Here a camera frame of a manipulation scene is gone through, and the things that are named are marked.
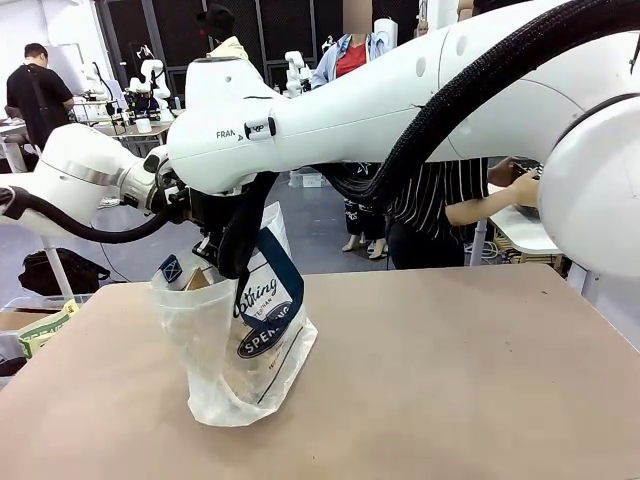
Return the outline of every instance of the floor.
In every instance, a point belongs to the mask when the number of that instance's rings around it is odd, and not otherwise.
[[[283,175],[274,186],[268,203],[279,201],[284,213],[291,254],[303,273],[335,273],[384,270],[387,261],[372,262],[364,255],[342,253],[348,235],[344,226],[342,198],[331,188],[291,188]],[[129,208],[116,207],[97,212],[94,227],[102,230],[130,229],[142,223],[143,216]],[[171,253],[191,249],[201,239],[190,224],[167,225],[154,235],[126,245],[105,245],[113,267],[131,281],[146,281]],[[62,246],[113,272],[100,245],[76,238],[56,239]],[[20,227],[0,226],[0,307],[17,297],[33,296],[18,281],[22,260],[42,248],[40,238]]]

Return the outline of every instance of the person's hand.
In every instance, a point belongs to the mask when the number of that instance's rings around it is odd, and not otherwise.
[[[538,208],[538,188],[540,180],[534,177],[538,172],[532,170],[520,178],[516,179],[511,186],[507,187],[513,192],[514,202],[524,207]]]
[[[513,158],[507,157],[489,169],[489,183],[497,187],[508,187],[513,183]]]

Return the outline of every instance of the hair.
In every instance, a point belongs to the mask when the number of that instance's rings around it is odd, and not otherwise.
[[[24,47],[24,58],[37,57],[41,54],[44,55],[44,58],[49,58],[49,52],[39,43],[30,43]]]

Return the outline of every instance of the man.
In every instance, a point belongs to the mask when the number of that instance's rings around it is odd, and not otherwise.
[[[24,65],[7,80],[7,111],[24,119],[31,143],[44,150],[51,132],[69,123],[73,95],[58,74],[47,68],[49,54],[42,45],[24,47],[24,58]]]
[[[201,32],[213,39],[216,47],[207,54],[207,57],[232,57],[249,60],[249,55],[244,47],[233,35],[233,27],[236,17],[231,10],[222,5],[212,3],[206,12],[199,13],[196,20]]]

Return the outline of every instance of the wooden table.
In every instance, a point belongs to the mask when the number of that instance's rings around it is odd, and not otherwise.
[[[626,480],[640,358],[550,268],[306,277],[281,410],[199,425],[146,286],[100,290],[0,393],[6,479]]]

